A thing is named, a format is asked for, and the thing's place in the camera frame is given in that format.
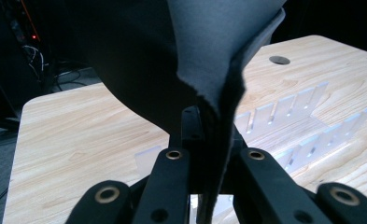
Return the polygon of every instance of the gray carpet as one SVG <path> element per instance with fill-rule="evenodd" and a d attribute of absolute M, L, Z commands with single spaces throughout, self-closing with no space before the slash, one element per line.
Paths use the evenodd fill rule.
<path fill-rule="evenodd" d="M 87 68 L 60 74 L 58 83 L 54 83 L 51 91 L 67 91 L 99 82 L 100 79 L 96 73 L 91 68 Z M 17 136 L 17 133 L 0 129 L 0 223 L 3 222 L 7 188 L 11 174 L 12 162 L 14 160 Z"/>

